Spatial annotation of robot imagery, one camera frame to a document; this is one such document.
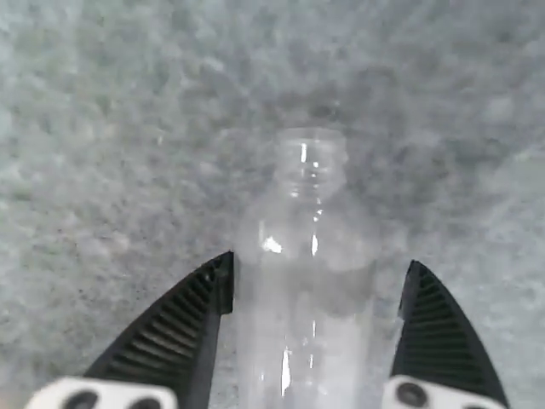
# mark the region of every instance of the gray carpet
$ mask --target gray carpet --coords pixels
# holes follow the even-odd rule
[[[451,288],[513,407],[545,401],[545,3],[0,1],[0,390],[77,374],[225,250],[275,130]],[[230,321],[211,405],[236,406]]]

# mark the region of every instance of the black screw head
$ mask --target black screw head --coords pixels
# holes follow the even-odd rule
[[[401,403],[410,407],[425,407],[427,405],[426,391],[415,383],[401,383],[396,391]]]
[[[161,409],[161,403],[154,398],[145,398],[133,403],[129,409]]]
[[[63,409],[93,409],[99,396],[91,390],[83,390],[72,395]]]

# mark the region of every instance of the bottle shoulder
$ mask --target bottle shoulder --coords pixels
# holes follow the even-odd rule
[[[250,262],[264,254],[295,260],[304,256],[334,269],[363,267],[381,250],[380,230],[350,194],[301,201],[268,192],[245,212],[234,250]]]

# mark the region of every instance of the bottle body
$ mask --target bottle body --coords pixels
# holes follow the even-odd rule
[[[343,138],[290,130],[235,245],[239,407],[360,407],[376,227],[344,188]]]

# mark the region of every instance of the bottle mouth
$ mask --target bottle mouth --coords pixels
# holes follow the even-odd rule
[[[327,128],[289,128],[278,133],[278,154],[299,157],[300,164],[345,164],[347,140],[338,130]]]
[[[329,195],[346,180],[346,139],[325,128],[291,128],[278,134],[277,181],[291,191]]]

